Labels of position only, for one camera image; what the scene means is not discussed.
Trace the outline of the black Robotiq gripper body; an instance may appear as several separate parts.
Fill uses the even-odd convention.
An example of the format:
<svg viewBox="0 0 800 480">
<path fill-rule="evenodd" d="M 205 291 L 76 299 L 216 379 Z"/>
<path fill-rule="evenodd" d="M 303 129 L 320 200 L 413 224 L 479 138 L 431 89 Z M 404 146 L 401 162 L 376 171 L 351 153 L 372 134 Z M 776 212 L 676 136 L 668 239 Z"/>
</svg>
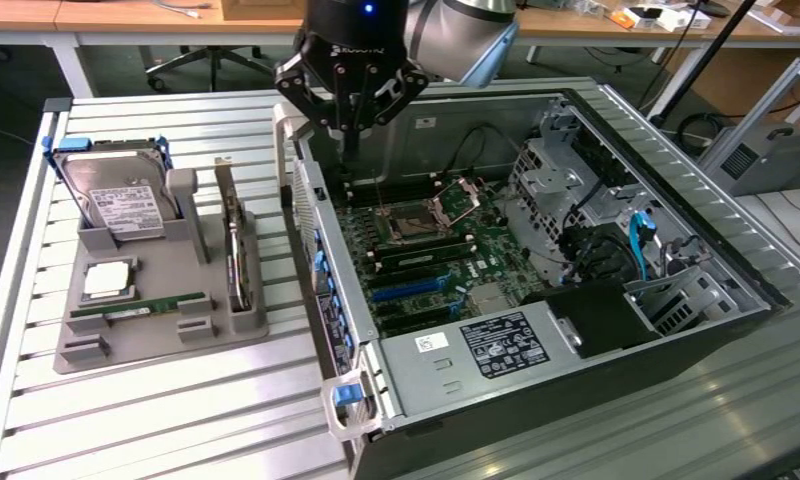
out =
<svg viewBox="0 0 800 480">
<path fill-rule="evenodd" d="M 377 90 L 407 63 L 407 1 L 309 1 L 304 64 L 335 95 Z"/>
</svg>

